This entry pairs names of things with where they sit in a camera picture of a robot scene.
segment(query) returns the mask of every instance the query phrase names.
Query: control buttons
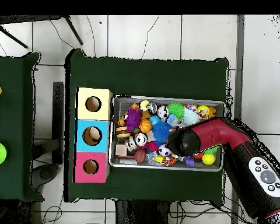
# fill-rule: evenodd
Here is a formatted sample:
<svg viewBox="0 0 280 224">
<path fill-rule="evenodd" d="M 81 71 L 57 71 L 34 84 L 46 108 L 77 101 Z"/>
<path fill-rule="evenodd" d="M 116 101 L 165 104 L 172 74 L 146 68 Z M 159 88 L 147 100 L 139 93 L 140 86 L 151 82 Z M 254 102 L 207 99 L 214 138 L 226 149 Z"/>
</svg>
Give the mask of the control buttons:
<svg viewBox="0 0 280 224">
<path fill-rule="evenodd" d="M 280 183 L 277 182 L 277 183 L 275 184 L 275 187 L 278 188 L 278 189 L 280 189 Z"/>
<path fill-rule="evenodd" d="M 260 174 L 260 179 L 265 183 L 265 184 L 272 184 L 276 181 L 276 176 L 273 172 L 266 170 L 263 171 Z"/>
<path fill-rule="evenodd" d="M 275 187 L 274 187 L 273 185 L 269 185 L 269 186 L 268 186 L 268 190 L 269 190 L 269 191 L 275 191 Z"/>
</svg>

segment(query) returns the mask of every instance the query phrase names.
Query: table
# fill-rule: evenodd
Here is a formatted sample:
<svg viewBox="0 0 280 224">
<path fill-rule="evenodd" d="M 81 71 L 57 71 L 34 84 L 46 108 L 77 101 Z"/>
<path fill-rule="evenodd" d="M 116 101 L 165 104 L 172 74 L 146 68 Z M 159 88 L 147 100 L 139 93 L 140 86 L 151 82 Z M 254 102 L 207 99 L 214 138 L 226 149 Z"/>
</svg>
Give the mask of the table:
<svg viewBox="0 0 280 224">
<path fill-rule="evenodd" d="M 0 165 L 0 200 L 44 201 L 36 191 L 53 179 L 63 161 L 64 84 L 53 83 L 52 139 L 34 143 L 35 86 L 33 72 L 37 52 L 0 57 L 0 143 L 8 155 Z M 53 164 L 33 168 L 33 160 L 52 151 Z"/>
<path fill-rule="evenodd" d="M 222 174 L 110 167 L 104 184 L 72 182 L 75 89 L 109 89 L 115 95 L 220 100 L 226 97 L 228 60 L 162 61 L 88 58 L 73 49 L 65 60 L 64 200 L 119 198 L 143 200 L 211 200 L 222 205 Z"/>
</svg>

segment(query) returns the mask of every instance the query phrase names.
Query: round hole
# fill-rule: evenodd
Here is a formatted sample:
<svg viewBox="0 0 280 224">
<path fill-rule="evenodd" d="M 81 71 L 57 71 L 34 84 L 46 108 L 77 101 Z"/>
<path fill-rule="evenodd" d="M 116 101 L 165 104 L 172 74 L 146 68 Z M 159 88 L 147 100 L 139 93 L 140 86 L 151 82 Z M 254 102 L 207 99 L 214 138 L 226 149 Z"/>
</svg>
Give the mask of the round hole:
<svg viewBox="0 0 280 224">
<path fill-rule="evenodd" d="M 83 164 L 83 170 L 87 174 L 96 174 L 99 170 L 99 164 L 96 160 L 87 160 Z"/>
<path fill-rule="evenodd" d="M 88 111 L 96 112 L 100 110 L 102 103 L 96 96 L 91 96 L 86 100 L 85 106 Z"/>
<path fill-rule="evenodd" d="M 97 127 L 87 127 L 82 134 L 84 143 L 95 146 L 102 140 L 102 132 Z"/>
</svg>

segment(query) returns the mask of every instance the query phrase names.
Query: chair leg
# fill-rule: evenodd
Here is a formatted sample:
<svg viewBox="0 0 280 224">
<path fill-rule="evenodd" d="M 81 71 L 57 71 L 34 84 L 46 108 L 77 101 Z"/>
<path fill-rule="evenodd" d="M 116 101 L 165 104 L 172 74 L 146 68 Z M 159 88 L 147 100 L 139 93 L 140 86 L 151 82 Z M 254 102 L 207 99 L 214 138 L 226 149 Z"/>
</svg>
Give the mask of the chair leg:
<svg viewBox="0 0 280 224">
<path fill-rule="evenodd" d="M 13 35 L 11 35 L 10 33 L 8 33 L 5 29 L 4 29 L 4 27 L 2 27 L 1 25 L 0 25 L 0 31 L 3 33 L 3 34 L 5 34 L 6 36 L 8 36 L 9 38 L 11 38 L 12 40 L 14 40 L 15 42 L 17 42 L 18 44 L 20 44 L 22 47 L 24 47 L 24 48 L 28 48 L 28 46 L 27 45 L 25 45 L 23 42 L 21 42 L 20 40 L 18 40 L 15 36 L 13 36 Z"/>
<path fill-rule="evenodd" d="M 81 40 L 79 34 L 77 33 L 75 27 L 73 26 L 71 20 L 69 19 L 69 17 L 64 16 L 65 20 L 67 21 L 69 27 L 71 28 L 71 30 L 73 31 L 74 35 L 76 36 L 76 38 L 78 39 L 80 45 L 83 45 L 83 41 Z"/>
</svg>

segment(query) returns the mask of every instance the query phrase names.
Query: white tile floor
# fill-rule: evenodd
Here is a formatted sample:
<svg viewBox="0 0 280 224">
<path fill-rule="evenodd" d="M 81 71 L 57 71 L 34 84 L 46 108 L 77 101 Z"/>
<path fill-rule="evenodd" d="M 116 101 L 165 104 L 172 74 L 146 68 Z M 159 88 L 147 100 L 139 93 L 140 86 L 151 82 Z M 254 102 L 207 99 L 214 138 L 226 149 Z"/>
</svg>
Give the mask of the white tile floor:
<svg viewBox="0 0 280 224">
<path fill-rule="evenodd" d="M 6 24 L 4 27 L 18 39 L 26 43 L 29 48 L 24 49 L 10 38 L 0 32 L 0 43 L 8 56 L 23 56 L 28 51 L 41 52 L 40 65 L 35 72 L 36 79 L 36 138 L 50 138 L 51 136 L 51 101 L 54 81 L 65 80 L 65 70 L 61 66 L 68 55 L 71 46 L 82 48 L 87 56 L 103 57 L 114 56 L 123 58 L 140 59 L 147 39 L 147 32 L 156 21 L 157 16 L 71 16 L 72 23 L 79 33 L 84 45 L 80 45 L 71 32 L 64 19 L 34 23 Z M 146 45 L 143 59 L 171 59 L 180 58 L 214 60 L 218 57 L 226 57 L 231 69 L 236 65 L 236 15 L 184 15 L 159 16 L 152 30 L 149 32 L 149 40 Z M 5 56 L 0 47 L 0 55 Z M 235 73 L 230 74 L 231 85 L 235 84 Z M 50 161 L 50 156 L 40 158 Z M 85 200 L 77 203 L 65 203 L 62 199 L 63 167 L 57 177 L 50 183 L 41 187 L 41 193 L 45 198 L 43 203 L 34 206 L 34 221 L 41 224 L 44 212 L 51 206 L 61 204 L 62 216 L 54 224 L 115 224 L 115 206 L 110 199 Z M 226 182 L 226 195 L 231 198 L 231 185 Z M 231 207 L 230 201 L 225 204 Z M 188 215 L 197 215 L 211 206 L 193 206 L 190 202 L 184 202 Z M 176 211 L 176 203 L 171 206 Z M 57 208 L 51 208 L 46 214 L 45 220 L 53 220 L 57 217 Z M 176 219 L 169 217 L 170 224 L 176 224 Z M 183 224 L 230 224 L 230 218 L 224 213 L 212 210 L 198 218 L 185 218 Z"/>
</svg>

